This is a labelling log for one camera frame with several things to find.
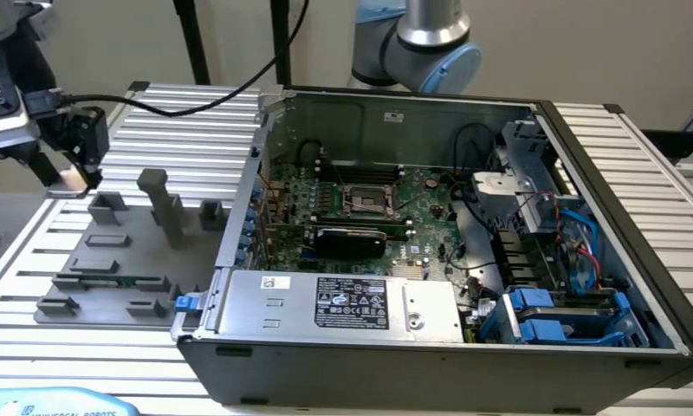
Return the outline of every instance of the wall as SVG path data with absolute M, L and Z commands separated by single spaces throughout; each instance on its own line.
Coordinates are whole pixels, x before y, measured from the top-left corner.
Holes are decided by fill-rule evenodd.
M 302 0 L 290 2 L 293 24 Z M 269 1 L 197 4 L 213 81 L 237 85 L 273 56 Z M 356 4 L 312 0 L 292 51 L 294 83 L 345 84 Z M 685 120 L 693 108 L 693 0 L 465 0 L 464 5 L 472 39 L 485 52 L 468 94 L 616 102 L 642 127 L 674 128 Z M 44 50 L 66 90 L 121 94 L 137 79 L 192 82 L 169 0 L 56 0 L 56 6 L 62 26 Z M 261 83 L 273 80 L 270 71 Z M 38 186 L 5 161 L 0 189 Z

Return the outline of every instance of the power supply label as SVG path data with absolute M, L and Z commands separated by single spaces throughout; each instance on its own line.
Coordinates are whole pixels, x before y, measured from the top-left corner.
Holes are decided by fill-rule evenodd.
M 318 277 L 316 325 L 321 328 L 389 329 L 385 280 Z

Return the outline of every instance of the warning label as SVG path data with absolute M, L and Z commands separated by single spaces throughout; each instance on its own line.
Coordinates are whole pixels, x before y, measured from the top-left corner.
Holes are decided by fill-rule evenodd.
M 321 328 L 389 329 L 385 281 L 318 277 L 316 325 Z

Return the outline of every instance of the circuit board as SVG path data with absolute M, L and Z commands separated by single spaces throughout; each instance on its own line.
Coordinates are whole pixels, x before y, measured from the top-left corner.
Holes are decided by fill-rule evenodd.
M 441 255 L 461 243 L 450 212 L 452 182 L 442 183 L 441 177 L 442 172 L 405 168 L 392 184 L 353 184 L 326 182 L 305 168 L 278 166 L 273 183 L 281 189 L 286 183 L 288 191 L 278 192 L 278 200 L 270 201 L 269 269 L 448 279 L 460 287 L 464 276 L 446 267 Z M 308 243 L 314 216 L 338 227 L 392 233 L 394 238 L 388 238 L 381 258 L 318 258 Z M 348 218 L 349 224 L 338 223 L 340 218 Z

